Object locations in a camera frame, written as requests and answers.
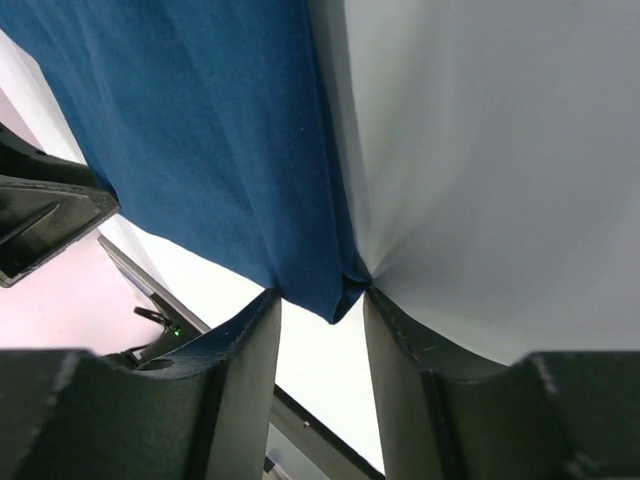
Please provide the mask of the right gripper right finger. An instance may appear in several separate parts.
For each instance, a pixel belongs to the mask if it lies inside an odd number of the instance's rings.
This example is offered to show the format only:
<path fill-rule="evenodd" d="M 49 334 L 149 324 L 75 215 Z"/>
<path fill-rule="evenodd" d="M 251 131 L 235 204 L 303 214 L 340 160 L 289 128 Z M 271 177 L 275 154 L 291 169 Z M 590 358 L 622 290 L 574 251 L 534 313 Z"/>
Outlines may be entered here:
<path fill-rule="evenodd" d="M 504 366 L 364 298 L 390 479 L 635 479 L 639 356 L 536 352 Z"/>

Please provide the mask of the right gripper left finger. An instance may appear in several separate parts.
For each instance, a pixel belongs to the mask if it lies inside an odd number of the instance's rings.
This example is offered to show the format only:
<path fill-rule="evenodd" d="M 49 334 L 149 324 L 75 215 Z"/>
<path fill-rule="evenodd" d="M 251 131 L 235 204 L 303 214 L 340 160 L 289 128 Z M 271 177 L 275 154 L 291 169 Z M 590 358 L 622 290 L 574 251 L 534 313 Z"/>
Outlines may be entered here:
<path fill-rule="evenodd" d="M 85 350 L 1 354 L 5 479 L 258 479 L 281 331 L 267 290 L 137 370 Z"/>

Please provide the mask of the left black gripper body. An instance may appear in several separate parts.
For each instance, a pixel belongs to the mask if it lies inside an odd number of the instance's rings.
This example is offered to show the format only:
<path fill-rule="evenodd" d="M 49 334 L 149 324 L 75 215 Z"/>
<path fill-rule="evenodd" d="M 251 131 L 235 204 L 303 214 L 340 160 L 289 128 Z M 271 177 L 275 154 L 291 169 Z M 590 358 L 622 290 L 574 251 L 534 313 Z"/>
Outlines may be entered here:
<path fill-rule="evenodd" d="M 120 209 L 82 164 L 1 127 L 1 286 L 10 288 Z"/>

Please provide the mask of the blue t shirt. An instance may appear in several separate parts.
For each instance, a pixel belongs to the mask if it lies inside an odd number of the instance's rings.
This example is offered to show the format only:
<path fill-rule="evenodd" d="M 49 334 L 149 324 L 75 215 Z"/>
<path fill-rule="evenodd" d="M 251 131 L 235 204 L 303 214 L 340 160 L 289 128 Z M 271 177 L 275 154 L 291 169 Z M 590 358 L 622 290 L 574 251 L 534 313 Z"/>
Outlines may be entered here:
<path fill-rule="evenodd" d="M 303 1 L 5 1 L 122 215 L 329 323 L 369 285 Z"/>

